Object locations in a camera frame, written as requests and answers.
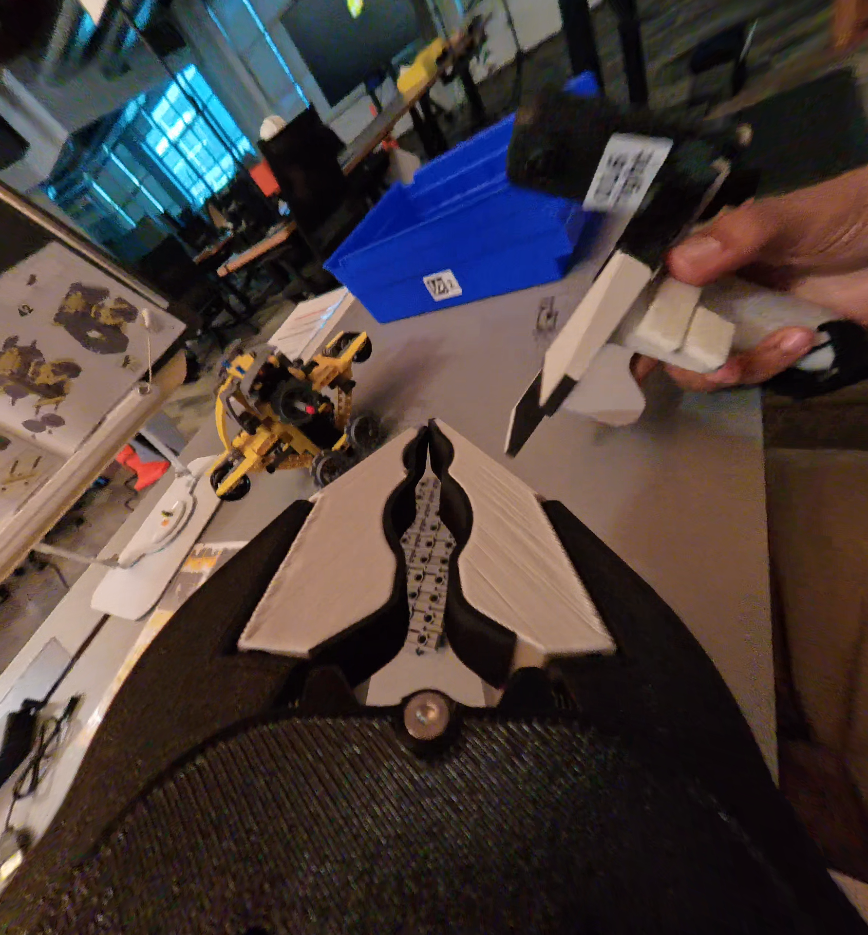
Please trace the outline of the printed paper sheet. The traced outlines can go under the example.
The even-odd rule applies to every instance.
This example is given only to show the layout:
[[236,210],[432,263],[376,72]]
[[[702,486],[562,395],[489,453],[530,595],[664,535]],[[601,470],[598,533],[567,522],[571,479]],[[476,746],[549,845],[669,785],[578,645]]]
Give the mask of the printed paper sheet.
[[341,287],[300,302],[266,343],[289,359],[307,361],[339,331],[339,323],[353,300],[350,291]]

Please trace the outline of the blue plastic storage bin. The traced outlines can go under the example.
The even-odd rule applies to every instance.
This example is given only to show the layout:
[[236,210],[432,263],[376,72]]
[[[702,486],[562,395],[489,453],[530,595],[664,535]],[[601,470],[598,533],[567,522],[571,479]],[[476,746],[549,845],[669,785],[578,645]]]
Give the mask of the blue plastic storage bin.
[[323,263],[388,323],[562,279],[604,217],[510,184],[515,115],[395,183]]

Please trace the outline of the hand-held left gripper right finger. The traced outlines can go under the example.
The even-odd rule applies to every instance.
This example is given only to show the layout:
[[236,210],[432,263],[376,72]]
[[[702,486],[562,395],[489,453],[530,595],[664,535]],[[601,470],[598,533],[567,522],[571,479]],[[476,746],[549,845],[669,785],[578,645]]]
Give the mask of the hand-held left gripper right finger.
[[615,639],[525,482],[438,419],[428,423],[440,517],[455,541],[444,622],[474,672],[612,655]]

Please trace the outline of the yellow black sticker sheet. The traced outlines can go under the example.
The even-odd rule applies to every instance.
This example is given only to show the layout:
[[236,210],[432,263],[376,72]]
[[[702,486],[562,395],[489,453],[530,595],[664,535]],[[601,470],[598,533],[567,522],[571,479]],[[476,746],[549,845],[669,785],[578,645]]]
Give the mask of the yellow black sticker sheet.
[[226,562],[249,541],[198,542],[162,592],[159,602],[148,615],[139,634],[138,644],[149,645],[168,624],[171,617]]

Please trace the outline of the yellow black brick vehicle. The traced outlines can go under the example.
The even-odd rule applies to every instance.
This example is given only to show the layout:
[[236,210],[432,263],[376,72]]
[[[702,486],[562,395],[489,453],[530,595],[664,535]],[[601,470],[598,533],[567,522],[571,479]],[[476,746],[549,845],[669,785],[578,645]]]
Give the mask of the yellow black brick vehicle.
[[310,359],[259,345],[238,346],[220,372],[214,417],[223,452],[209,469],[214,494],[237,501],[256,473],[305,469],[324,488],[381,444],[381,421],[354,413],[355,365],[366,332],[342,331]]

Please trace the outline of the open instruction booklet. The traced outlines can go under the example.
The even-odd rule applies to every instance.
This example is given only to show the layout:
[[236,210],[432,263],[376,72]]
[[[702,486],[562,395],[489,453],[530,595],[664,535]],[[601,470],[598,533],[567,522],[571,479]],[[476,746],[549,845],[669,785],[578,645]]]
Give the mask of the open instruction booklet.
[[0,274],[0,523],[183,330],[57,242]]

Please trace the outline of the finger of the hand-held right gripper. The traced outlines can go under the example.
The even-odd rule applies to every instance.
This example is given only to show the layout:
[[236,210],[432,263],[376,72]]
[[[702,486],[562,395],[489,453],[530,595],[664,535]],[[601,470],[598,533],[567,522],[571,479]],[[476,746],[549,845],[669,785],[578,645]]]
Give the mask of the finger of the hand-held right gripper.
[[541,421],[557,413],[653,274],[624,251],[612,254],[546,350],[538,376],[514,407],[506,455],[516,457]]

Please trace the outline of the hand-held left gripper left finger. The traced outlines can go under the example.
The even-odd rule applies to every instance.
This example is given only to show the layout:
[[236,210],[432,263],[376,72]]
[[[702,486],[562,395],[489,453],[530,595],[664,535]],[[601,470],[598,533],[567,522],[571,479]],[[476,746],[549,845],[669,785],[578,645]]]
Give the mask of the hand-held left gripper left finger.
[[238,648],[285,658],[398,655],[410,622],[401,539],[427,465],[428,428],[411,428],[311,497]]

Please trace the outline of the person's right hand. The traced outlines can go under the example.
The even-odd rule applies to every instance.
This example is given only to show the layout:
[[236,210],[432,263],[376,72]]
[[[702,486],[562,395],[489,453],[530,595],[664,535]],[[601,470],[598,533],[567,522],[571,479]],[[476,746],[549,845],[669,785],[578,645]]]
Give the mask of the person's right hand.
[[666,263],[693,286],[736,275],[868,329],[868,165],[722,211]]

